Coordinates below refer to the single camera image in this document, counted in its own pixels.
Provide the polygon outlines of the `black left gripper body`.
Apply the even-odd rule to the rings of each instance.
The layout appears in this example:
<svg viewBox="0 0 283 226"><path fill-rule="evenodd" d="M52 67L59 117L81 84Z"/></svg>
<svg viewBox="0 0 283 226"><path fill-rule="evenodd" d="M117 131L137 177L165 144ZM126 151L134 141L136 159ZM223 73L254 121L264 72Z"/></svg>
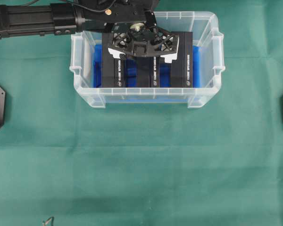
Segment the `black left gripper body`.
<svg viewBox="0 0 283 226"><path fill-rule="evenodd" d="M83 29L108 33L108 48L126 58L159 57L161 46L179 36L158 26L153 10L157 0L85 0Z"/></svg>

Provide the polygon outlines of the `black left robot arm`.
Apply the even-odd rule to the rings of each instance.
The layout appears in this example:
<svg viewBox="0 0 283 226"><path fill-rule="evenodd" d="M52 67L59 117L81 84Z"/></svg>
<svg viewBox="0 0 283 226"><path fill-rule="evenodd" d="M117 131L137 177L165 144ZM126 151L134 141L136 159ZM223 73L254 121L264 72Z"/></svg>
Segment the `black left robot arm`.
<svg viewBox="0 0 283 226"><path fill-rule="evenodd" d="M177 59L179 36L158 26L156 0L61 0L45 6L0 5L0 39L29 35L107 34L103 46L115 59Z"/></svg>

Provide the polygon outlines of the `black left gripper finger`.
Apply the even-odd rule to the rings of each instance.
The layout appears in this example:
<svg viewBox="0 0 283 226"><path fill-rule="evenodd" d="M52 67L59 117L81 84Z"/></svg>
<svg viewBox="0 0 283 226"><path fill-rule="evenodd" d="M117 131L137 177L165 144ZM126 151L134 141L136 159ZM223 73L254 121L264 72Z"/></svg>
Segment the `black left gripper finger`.
<svg viewBox="0 0 283 226"><path fill-rule="evenodd" d="M165 63L172 63L173 60L177 60L178 45L179 42L175 41L173 45L165 43L161 46L160 57L164 58Z"/></svg>
<svg viewBox="0 0 283 226"><path fill-rule="evenodd" d="M123 51L108 48L108 52L114 59L126 60L126 54Z"/></svg>

